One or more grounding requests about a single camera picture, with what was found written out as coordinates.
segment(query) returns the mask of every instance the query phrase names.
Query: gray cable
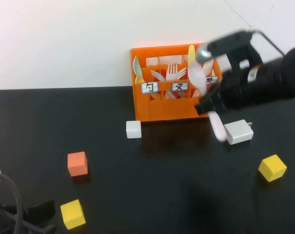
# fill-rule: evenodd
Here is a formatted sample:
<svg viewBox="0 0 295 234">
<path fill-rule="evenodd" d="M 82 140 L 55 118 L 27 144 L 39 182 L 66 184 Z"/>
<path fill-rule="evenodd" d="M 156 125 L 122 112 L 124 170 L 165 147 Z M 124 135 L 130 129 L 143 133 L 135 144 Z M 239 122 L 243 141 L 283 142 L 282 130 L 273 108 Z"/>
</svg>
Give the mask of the gray cable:
<svg viewBox="0 0 295 234">
<path fill-rule="evenodd" d="M 23 206 L 22 206 L 21 195 L 19 193 L 19 190 L 18 190 L 16 184 L 13 182 L 12 179 L 10 179 L 9 177 L 7 177 L 6 175 L 3 175 L 3 174 L 0 174 L 0 179 L 9 185 L 9 187 L 11 188 L 11 190 L 15 196 L 15 200 L 16 200 L 16 204 L 17 204 L 17 220 L 16 220 L 16 225 L 15 225 L 15 229 L 13 231 L 13 234 L 20 234 L 22 220 L 23 220 Z"/>
</svg>

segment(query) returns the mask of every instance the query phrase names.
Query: chinese character label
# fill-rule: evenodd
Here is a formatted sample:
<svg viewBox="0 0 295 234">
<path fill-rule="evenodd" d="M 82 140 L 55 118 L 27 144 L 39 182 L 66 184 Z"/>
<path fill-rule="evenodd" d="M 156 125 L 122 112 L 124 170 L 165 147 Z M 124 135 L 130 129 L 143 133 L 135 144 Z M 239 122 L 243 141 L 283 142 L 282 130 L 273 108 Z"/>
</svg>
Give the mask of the chinese character label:
<svg viewBox="0 0 295 234">
<path fill-rule="evenodd" d="M 206 85 L 215 84 L 218 82 L 218 77 L 206 77 Z"/>
<path fill-rule="evenodd" d="M 158 92 L 158 82 L 146 82 L 141 84 L 141 90 L 144 94 Z"/>
<path fill-rule="evenodd" d="M 182 91 L 188 89 L 188 82 L 172 83 L 172 91 Z"/>
</svg>

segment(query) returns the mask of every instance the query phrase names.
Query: black cable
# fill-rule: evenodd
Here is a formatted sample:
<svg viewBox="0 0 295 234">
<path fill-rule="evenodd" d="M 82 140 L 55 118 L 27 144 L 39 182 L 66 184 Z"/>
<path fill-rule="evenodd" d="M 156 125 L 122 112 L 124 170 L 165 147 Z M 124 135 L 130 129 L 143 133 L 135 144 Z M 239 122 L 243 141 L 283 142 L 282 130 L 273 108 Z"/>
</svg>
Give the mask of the black cable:
<svg viewBox="0 0 295 234">
<path fill-rule="evenodd" d="M 19 190 L 18 190 L 16 184 L 13 182 L 12 179 L 10 179 L 9 177 L 7 177 L 6 175 L 3 175 L 1 173 L 0 173 L 0 179 L 3 182 L 5 182 L 7 185 L 9 185 L 9 187 L 11 188 L 11 190 L 15 196 L 15 200 L 16 200 L 16 204 L 17 204 L 17 219 L 16 219 L 16 225 L 15 225 L 15 229 L 13 231 L 13 234 L 20 234 L 22 220 L 23 220 L 23 206 L 22 206 L 21 195 L 19 193 Z"/>
<path fill-rule="evenodd" d="M 283 57 L 285 56 L 285 54 L 263 32 L 261 32 L 260 30 L 254 30 L 251 32 L 261 34 L 277 51 L 279 51 L 283 55 Z"/>
</svg>

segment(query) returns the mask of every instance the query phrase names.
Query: yellow cube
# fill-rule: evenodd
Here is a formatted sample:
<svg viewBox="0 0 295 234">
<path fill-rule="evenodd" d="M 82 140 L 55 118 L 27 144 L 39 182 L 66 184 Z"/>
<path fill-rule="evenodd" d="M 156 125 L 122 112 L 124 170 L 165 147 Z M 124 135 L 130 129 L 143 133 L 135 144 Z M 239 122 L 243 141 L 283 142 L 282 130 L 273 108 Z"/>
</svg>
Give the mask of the yellow cube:
<svg viewBox="0 0 295 234">
<path fill-rule="evenodd" d="M 269 182 L 282 177 L 286 169 L 286 165 L 277 155 L 265 158 L 259 166 L 259 171 Z"/>
<path fill-rule="evenodd" d="M 63 222 L 67 229 L 72 229 L 86 223 L 79 200 L 71 201 L 60 207 Z"/>
</svg>

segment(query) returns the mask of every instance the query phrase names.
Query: pink object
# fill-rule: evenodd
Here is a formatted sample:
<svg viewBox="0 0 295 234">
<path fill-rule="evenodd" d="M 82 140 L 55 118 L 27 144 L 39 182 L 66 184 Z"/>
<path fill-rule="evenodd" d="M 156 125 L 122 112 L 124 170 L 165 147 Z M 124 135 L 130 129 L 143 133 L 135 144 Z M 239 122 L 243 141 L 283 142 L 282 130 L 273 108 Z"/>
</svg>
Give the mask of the pink object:
<svg viewBox="0 0 295 234">
<path fill-rule="evenodd" d="M 201 92 L 200 92 L 198 89 L 196 89 L 196 90 L 194 90 L 194 93 L 193 93 L 192 98 L 193 98 L 193 97 L 199 97 L 200 94 L 201 94 Z"/>
<path fill-rule="evenodd" d="M 212 126 L 212 129 L 215 133 L 216 138 L 218 141 L 226 141 L 227 134 L 224 128 L 223 123 L 221 122 L 221 119 L 217 112 L 210 111 L 208 112 L 209 120 Z"/>
<path fill-rule="evenodd" d="M 191 62 L 187 68 L 187 74 L 191 83 L 205 96 L 207 93 L 206 75 L 202 66 L 196 61 Z"/>
<path fill-rule="evenodd" d="M 68 154 L 68 169 L 71 176 L 88 174 L 88 165 L 85 152 Z"/>
<path fill-rule="evenodd" d="M 164 99 L 172 99 L 172 97 L 169 95 L 169 93 L 166 91 L 164 95 Z"/>
</svg>

